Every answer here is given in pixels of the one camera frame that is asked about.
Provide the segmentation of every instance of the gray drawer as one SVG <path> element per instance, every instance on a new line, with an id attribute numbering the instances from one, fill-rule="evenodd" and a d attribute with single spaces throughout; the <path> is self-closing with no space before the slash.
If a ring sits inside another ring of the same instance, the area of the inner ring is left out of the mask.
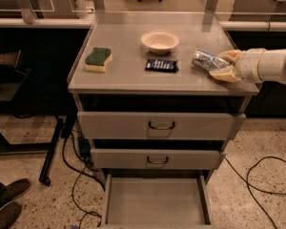
<path id="1" fill-rule="evenodd" d="M 87 139 L 233 139 L 244 114 L 79 112 Z"/>
<path id="2" fill-rule="evenodd" d="M 92 148 L 96 168 L 109 169 L 217 169 L 225 156 L 219 151 L 123 150 Z"/>
<path id="3" fill-rule="evenodd" d="M 203 176 L 107 176 L 102 226 L 106 228 L 211 229 Z"/>

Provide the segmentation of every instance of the beige bowl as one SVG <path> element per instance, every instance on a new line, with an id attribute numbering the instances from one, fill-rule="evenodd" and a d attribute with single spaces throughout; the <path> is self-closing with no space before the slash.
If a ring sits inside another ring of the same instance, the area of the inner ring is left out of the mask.
<path id="1" fill-rule="evenodd" d="M 165 54 L 180 43 L 180 38 L 177 34 L 170 31 L 155 30 L 144 33 L 141 37 L 141 42 L 151 52 Z"/>

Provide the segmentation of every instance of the caster wheel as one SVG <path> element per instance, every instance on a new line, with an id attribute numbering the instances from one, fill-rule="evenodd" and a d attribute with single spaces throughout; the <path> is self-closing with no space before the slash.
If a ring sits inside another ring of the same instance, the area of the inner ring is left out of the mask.
<path id="1" fill-rule="evenodd" d="M 46 180 L 43 181 L 46 186 L 50 186 L 51 180 L 47 177 Z"/>

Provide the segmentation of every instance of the terrazzo floor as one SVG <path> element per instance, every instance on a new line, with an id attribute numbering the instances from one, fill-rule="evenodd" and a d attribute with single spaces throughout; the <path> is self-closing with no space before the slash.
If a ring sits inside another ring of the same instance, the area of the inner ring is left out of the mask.
<path id="1" fill-rule="evenodd" d="M 55 118 L 51 116 L 19 119 L 0 115 L 0 132 L 10 143 L 50 141 L 54 126 Z M 80 133 L 76 131 L 76 125 L 72 133 L 75 150 L 78 150 L 76 140 Z M 31 189 L 17 200 L 23 210 L 11 228 L 75 229 L 80 223 L 80 228 L 97 226 L 99 218 L 85 216 L 82 210 L 101 214 L 103 189 L 90 177 L 80 176 L 77 180 L 79 173 L 65 164 L 63 155 L 75 169 L 82 171 L 85 166 L 74 152 L 72 135 L 66 140 L 66 145 L 64 143 L 65 139 L 59 138 L 50 171 L 50 186 L 38 181 L 45 154 L 0 156 L 1 182 L 9 184 L 18 178 L 28 177 L 32 183 Z M 226 151 L 226 158 L 243 177 L 265 156 L 286 160 L 286 119 L 246 119 Z M 97 175 L 87 168 L 85 172 Z M 274 158 L 264 159 L 252 170 L 249 181 L 262 190 L 286 193 L 286 163 Z M 250 195 L 246 183 L 226 160 L 214 172 L 207 189 L 215 228 L 275 228 Z M 286 229 L 286 196 L 251 190 L 276 227 Z"/>

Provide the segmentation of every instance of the sponge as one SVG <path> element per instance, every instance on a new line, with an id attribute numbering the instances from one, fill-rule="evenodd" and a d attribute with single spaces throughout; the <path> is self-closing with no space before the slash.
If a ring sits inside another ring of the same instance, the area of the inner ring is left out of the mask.
<path id="1" fill-rule="evenodd" d="M 112 61 L 112 51 L 108 48 L 93 48 L 85 59 L 86 71 L 105 72 Z"/>

